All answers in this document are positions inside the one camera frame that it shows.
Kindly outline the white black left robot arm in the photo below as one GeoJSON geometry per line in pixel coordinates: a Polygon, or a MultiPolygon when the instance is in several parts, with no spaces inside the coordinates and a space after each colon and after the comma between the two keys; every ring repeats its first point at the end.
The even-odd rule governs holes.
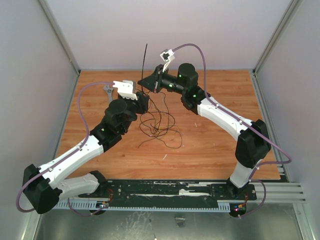
{"type": "Polygon", "coordinates": [[[150,97],[141,91],[133,99],[119,96],[109,103],[101,122],[76,146],[39,167],[27,166],[23,172],[22,192],[38,214],[50,211],[66,198],[81,194],[103,197],[108,190],[99,171],[67,179],[89,160],[107,152],[125,135],[138,115],[148,111],[150,97]]]}

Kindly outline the aluminium frame rail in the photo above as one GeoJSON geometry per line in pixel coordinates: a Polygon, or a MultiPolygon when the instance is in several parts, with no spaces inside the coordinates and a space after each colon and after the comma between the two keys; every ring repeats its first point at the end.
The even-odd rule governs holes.
{"type": "MultiPolygon", "coordinates": [[[[283,41],[282,38],[286,30],[303,3],[302,0],[291,0],[289,2],[256,66],[250,73],[258,105],[263,120],[268,127],[270,139],[278,146],[281,145],[279,139],[280,134],[277,133],[275,121],[271,114],[271,107],[267,103],[267,93],[263,90],[263,71],[266,70],[267,64],[272,60],[276,49],[283,41]]],[[[277,149],[273,149],[273,156],[275,157],[275,161],[272,164],[276,166],[280,179],[262,179],[261,181],[264,183],[265,188],[259,183],[256,183],[257,199],[262,200],[263,197],[265,197],[267,204],[305,204],[307,201],[301,184],[293,181],[290,175],[288,158],[277,149]]]]}

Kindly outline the black zip tie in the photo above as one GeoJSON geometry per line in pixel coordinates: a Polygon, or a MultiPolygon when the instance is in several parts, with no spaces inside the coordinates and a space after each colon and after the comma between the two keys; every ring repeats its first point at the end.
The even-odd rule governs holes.
{"type": "MultiPolygon", "coordinates": [[[[143,59],[142,59],[142,68],[141,68],[141,80],[144,78],[144,69],[145,69],[145,60],[146,60],[146,54],[148,49],[148,43],[145,44],[144,53],[143,53],[143,59]]],[[[144,87],[141,85],[141,91],[144,92],[144,87]]]]}

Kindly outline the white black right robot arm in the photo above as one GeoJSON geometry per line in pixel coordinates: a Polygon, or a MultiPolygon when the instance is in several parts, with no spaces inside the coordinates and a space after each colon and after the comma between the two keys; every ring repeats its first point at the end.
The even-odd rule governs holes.
{"type": "Polygon", "coordinates": [[[252,121],[220,105],[198,85],[198,73],[190,63],[178,67],[176,76],[170,75],[164,65],[158,65],[153,73],[138,81],[138,84],[153,92],[162,89],[181,95],[183,106],[204,117],[229,133],[236,140],[236,167],[227,180],[227,194],[239,199],[245,193],[255,167],[271,150],[266,124],[258,119],[252,121]]]}

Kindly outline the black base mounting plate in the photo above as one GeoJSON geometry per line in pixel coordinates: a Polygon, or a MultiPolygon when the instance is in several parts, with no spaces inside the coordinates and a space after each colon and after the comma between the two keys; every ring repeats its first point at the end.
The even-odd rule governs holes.
{"type": "Polygon", "coordinates": [[[110,204],[148,207],[217,207],[219,201],[243,203],[256,200],[253,184],[237,189],[226,181],[200,180],[108,180],[94,193],[80,198],[106,199],[110,204]]]}

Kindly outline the silver adjustable wrench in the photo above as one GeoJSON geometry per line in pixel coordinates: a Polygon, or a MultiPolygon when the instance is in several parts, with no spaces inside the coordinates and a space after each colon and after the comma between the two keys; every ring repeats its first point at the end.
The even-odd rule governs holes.
{"type": "Polygon", "coordinates": [[[109,102],[112,102],[113,101],[113,91],[114,91],[114,88],[108,84],[106,84],[104,87],[103,87],[103,90],[105,91],[105,93],[107,94],[108,96],[108,101],[109,102]]]}

